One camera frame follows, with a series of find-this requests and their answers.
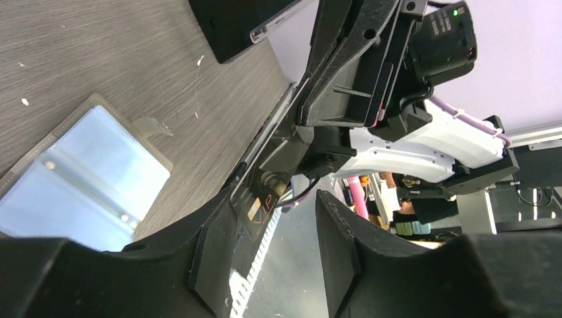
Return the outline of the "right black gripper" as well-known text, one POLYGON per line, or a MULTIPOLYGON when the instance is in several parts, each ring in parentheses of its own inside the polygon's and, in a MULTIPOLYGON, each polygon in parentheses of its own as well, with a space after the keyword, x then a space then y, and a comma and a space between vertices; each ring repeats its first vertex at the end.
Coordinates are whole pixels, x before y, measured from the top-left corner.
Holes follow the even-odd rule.
POLYGON ((376 42, 384 50, 370 98, 368 131, 395 142, 413 132, 404 109, 433 95, 408 60, 410 38, 421 29, 427 1, 320 1, 303 81, 307 83, 298 124, 303 127, 358 127, 345 110, 327 106, 336 79, 376 42))

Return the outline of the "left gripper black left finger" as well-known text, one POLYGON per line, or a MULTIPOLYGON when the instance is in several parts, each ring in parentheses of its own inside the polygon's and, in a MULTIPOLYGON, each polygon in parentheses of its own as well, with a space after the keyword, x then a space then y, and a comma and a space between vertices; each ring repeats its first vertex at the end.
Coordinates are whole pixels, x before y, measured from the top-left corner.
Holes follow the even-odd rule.
POLYGON ((231 190, 120 252, 66 238, 1 240, 2 317, 228 317, 231 190))

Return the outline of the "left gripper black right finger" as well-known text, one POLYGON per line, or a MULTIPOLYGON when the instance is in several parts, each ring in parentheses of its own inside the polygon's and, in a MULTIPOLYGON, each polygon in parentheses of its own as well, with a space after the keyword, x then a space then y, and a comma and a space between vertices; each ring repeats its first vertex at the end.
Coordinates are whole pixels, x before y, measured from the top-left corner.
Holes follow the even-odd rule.
POLYGON ((330 317, 560 317, 561 235, 461 235, 428 249, 319 190, 330 317))

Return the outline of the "black credit card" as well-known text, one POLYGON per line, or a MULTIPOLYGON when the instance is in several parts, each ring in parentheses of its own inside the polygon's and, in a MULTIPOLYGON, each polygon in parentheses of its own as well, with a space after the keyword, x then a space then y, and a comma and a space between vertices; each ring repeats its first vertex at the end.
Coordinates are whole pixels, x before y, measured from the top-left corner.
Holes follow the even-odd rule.
POLYGON ((314 129, 298 125, 307 83, 299 85, 288 104, 274 113, 260 139, 258 152, 235 186, 231 205, 249 238, 256 242, 314 138, 314 129))

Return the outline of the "blue grey card holder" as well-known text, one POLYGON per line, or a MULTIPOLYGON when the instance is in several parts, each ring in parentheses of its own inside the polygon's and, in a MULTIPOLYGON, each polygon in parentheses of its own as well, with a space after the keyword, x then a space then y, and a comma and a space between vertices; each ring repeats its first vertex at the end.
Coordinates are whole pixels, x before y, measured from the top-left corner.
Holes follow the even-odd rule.
POLYGON ((171 131, 152 117, 128 121, 90 95, 1 178, 1 232, 122 250, 173 169, 155 134, 171 131))

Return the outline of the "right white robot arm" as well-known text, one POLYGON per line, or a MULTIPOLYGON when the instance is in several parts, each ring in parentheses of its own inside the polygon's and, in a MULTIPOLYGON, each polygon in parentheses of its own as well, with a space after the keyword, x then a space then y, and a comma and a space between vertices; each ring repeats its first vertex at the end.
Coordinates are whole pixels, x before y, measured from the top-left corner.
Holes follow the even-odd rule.
POLYGON ((480 191, 518 171, 500 119, 436 97, 478 56, 465 1, 320 1, 296 124, 310 179, 404 176, 407 198, 480 191))

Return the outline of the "black stand with clear plate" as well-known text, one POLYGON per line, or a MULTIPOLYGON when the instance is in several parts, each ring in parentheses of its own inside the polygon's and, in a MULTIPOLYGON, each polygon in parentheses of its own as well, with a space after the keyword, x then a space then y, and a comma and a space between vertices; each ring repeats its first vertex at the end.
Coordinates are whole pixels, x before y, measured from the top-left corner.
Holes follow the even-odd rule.
POLYGON ((312 1, 189 0, 215 59, 227 64, 288 23, 312 1))

